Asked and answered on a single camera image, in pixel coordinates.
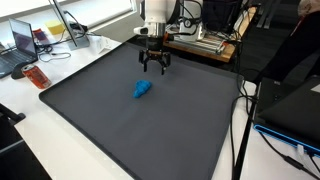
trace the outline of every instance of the laptop keyboard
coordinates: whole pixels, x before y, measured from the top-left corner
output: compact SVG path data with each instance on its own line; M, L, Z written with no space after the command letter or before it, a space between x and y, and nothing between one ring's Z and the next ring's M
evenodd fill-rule
M35 58L28 54L22 54L19 51L10 51L0 56L0 65L6 65L14 68L22 62L32 62Z

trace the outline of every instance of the laptop screen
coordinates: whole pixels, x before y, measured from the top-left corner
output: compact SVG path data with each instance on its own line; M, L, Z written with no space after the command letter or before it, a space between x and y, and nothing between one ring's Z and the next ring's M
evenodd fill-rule
M9 19L9 22L17 49L31 56L37 56L31 25L15 19Z

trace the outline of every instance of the monitor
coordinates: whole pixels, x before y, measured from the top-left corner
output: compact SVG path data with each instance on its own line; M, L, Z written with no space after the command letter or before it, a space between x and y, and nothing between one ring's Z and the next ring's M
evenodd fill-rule
M49 2L52 5L53 10L56 13L56 15L58 16L60 22L64 24L64 27L66 28L66 30L70 34L70 38L72 41L67 42L70 50L72 51L72 50L76 50L76 49L90 46L89 39L85 35L84 31L83 31L83 34L80 34L80 35L74 34L66 16L64 15L64 11L61 8L61 5L58 3L58 1L57 0L49 0Z
M19 51L36 57L37 52L33 41L31 25L29 23L15 19L9 19L9 23L16 44L16 48Z

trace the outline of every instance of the person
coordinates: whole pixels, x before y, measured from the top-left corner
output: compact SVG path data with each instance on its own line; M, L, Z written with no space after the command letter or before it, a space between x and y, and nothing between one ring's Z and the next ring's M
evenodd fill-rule
M258 74L254 83L260 83L263 77L282 82L300 62L320 49L320 0L301 0L298 14L300 21L295 29ZM320 56L306 78L312 75L320 75Z

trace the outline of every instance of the window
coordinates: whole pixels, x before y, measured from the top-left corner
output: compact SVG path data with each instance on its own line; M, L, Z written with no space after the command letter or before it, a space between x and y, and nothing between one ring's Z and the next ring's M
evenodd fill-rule
M10 16L16 13L26 12L26 11L41 8L44 6L48 6L49 1L48 0L9 0L9 1L6 1L4 4L5 5L2 6L0 11L0 17Z
M130 0L81 0L62 9L89 28L133 10Z
M79 23L92 28L97 26L99 29L106 27L106 22L119 15L136 12L136 0L58 0L62 3L62 9L70 12ZM54 13L48 0L9 0L6 8L1 8L0 12L0 42L12 41L12 34L8 18L16 18L31 24L32 29L43 28L45 22L58 19ZM132 18L124 16L127 20L137 20L140 18ZM72 20L69 15L66 15L68 20ZM121 25L127 26L128 21L121 21Z
M89 27L133 10L131 0L58 0L62 9L69 11L81 24ZM48 0L9 0L1 8L0 17L21 17L49 10Z

